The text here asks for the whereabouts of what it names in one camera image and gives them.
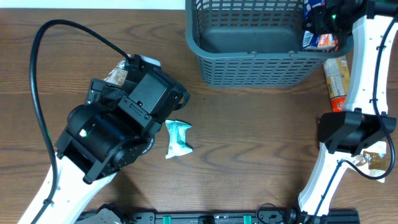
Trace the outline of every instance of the black cable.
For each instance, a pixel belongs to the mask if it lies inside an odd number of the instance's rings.
[[[44,200],[43,206],[40,209],[40,211],[37,213],[35,218],[32,220],[32,224],[35,224],[37,220],[41,217],[41,215],[44,213],[45,209],[52,203],[52,198],[55,194],[55,191],[57,189],[57,181],[58,181],[58,171],[57,171],[57,161],[55,159],[55,152],[54,148],[52,147],[52,142],[50,139],[49,132],[47,130],[47,127],[45,125],[44,117],[43,117],[43,112],[40,107],[40,100],[39,100],[39,93],[37,91],[37,81],[36,81],[36,64],[37,64],[37,55],[39,53],[39,47],[40,47],[40,41],[43,38],[43,35],[45,31],[54,26],[54,25],[67,25],[67,26],[72,26],[77,29],[81,29],[92,36],[96,37],[98,40],[102,41],[106,45],[110,46],[112,49],[115,51],[119,52],[121,55],[123,55],[124,58],[128,62],[130,62],[129,56],[123,52],[120,48],[106,40],[104,37],[100,36],[96,32],[92,31],[91,29],[82,26],[80,24],[77,24],[76,22],[72,21],[67,21],[63,19],[55,19],[52,21],[46,22],[40,29],[37,31],[35,39],[33,41],[32,45],[32,51],[30,53],[30,65],[29,65],[29,72],[30,72],[30,91],[32,93],[32,101],[33,101],[33,106],[35,109],[36,117],[37,117],[37,122],[39,123],[40,130],[42,132],[43,138],[44,138],[44,143],[47,146],[47,150],[49,152],[50,156],[50,161],[51,161],[51,166],[52,166],[52,185],[51,185],[51,190],[49,193],[49,196]]]
[[[263,206],[265,206],[265,205],[270,205],[270,206],[276,208],[276,206],[275,206],[274,204],[272,204],[272,203],[263,203],[262,205],[260,205],[260,207],[259,207],[259,208],[257,209],[257,211],[256,211],[256,218],[259,220],[259,222],[261,222],[261,223],[263,223],[263,224],[269,224],[269,223],[266,223],[266,222],[262,221],[262,219],[259,217],[260,209],[261,209]],[[282,214],[282,212],[280,212],[279,210],[278,210],[278,212],[279,212],[280,215],[282,215],[282,221],[276,222],[276,224],[282,223],[282,222],[284,221],[284,214]]]
[[[388,130],[386,128],[386,125],[384,124],[384,121],[382,120],[382,116],[380,115],[379,108],[377,108],[377,84],[378,84],[378,81],[379,81],[379,70],[380,70],[381,54],[382,54],[382,51],[383,51],[383,49],[385,47],[384,44],[386,43],[387,36],[390,33],[390,30],[392,29],[392,26],[396,23],[397,20],[398,20],[398,15],[395,16],[391,20],[391,23],[389,24],[388,28],[386,29],[386,31],[385,31],[382,39],[381,39],[381,43],[380,43],[379,50],[378,50],[378,53],[377,53],[376,69],[375,69],[375,72],[374,72],[373,95],[372,95],[372,99],[371,99],[371,101],[373,103],[374,112],[375,112],[375,114],[376,114],[376,116],[377,116],[377,118],[379,120],[381,129],[383,130],[383,133],[386,135],[388,144],[390,146],[390,152],[391,152],[390,166],[385,171],[385,173],[383,173],[382,175],[380,175],[378,177],[372,177],[372,176],[369,176],[369,175],[365,174],[361,170],[359,170],[358,167],[356,167],[352,162],[347,161],[346,159],[342,159],[342,160],[338,161],[336,169],[335,169],[335,171],[334,171],[334,173],[333,173],[333,175],[332,175],[331,179],[329,180],[329,183],[328,183],[328,185],[326,187],[325,193],[323,195],[321,195],[321,200],[319,201],[318,207],[317,207],[317,209],[316,209],[316,211],[314,213],[315,216],[318,215],[319,209],[322,206],[322,202],[326,198],[326,195],[327,195],[327,193],[328,193],[328,191],[330,189],[331,183],[333,183],[333,180],[335,179],[339,168],[341,167],[341,165],[344,162],[347,163],[348,165],[350,165],[356,172],[361,174],[361,176],[363,176],[363,177],[365,177],[367,179],[370,179],[370,180],[379,180],[381,178],[385,178],[391,173],[391,171],[394,168],[394,164],[395,164],[395,161],[396,161],[396,152],[395,152],[395,149],[394,149],[394,143],[392,142],[391,136],[388,133]]]

